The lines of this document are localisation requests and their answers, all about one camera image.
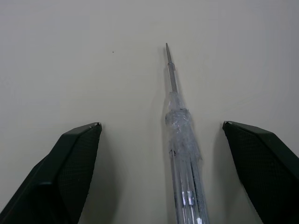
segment metal screwdriver tip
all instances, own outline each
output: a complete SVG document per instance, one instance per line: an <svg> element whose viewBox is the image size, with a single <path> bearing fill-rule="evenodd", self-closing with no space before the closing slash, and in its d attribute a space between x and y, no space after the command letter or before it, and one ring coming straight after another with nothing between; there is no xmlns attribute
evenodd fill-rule
<svg viewBox="0 0 299 224"><path fill-rule="evenodd" d="M171 60L171 55L170 55L168 43L166 43L166 52L167 52L167 57L168 57L168 63L171 63L172 60Z"/></svg>

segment screwdriver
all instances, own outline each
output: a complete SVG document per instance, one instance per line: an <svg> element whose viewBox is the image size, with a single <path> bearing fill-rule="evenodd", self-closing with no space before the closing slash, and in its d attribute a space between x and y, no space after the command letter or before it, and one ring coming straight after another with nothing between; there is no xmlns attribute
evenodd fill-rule
<svg viewBox="0 0 299 224"><path fill-rule="evenodd" d="M171 92L165 123L177 224L209 224L201 180L202 157L191 127L191 115L178 92L176 69L168 44L166 52Z"/></svg>

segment metal shaft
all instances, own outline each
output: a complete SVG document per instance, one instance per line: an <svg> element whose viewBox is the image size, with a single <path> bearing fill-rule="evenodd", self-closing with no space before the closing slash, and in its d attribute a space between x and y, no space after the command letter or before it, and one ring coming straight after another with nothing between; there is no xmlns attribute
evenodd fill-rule
<svg viewBox="0 0 299 224"><path fill-rule="evenodd" d="M171 55L169 51L168 44L166 43L166 52L167 52L167 57L168 57L168 69L169 69L169 75L170 75L170 83L171 83L171 90L173 92L178 92L178 87L177 87L177 81L176 81L176 76L175 76L175 66L174 63L172 63L171 60Z"/></svg>

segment transparent screwdriver handle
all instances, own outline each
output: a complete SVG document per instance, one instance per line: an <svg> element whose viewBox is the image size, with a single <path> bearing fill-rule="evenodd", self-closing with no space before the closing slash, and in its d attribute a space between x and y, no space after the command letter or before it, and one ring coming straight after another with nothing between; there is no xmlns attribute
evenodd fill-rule
<svg viewBox="0 0 299 224"><path fill-rule="evenodd" d="M202 158L191 128L191 116L178 92L170 92L165 122L178 224L208 224L201 182Z"/></svg>

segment white table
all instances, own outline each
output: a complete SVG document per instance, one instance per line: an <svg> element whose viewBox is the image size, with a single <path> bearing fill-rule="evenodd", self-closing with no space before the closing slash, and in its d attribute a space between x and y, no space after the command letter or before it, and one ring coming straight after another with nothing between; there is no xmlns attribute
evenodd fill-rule
<svg viewBox="0 0 299 224"><path fill-rule="evenodd" d="M299 155L296 0L0 3L0 209L58 137L103 124L82 224L173 224L165 43L204 157L212 224L259 219L224 120L275 132Z"/></svg>

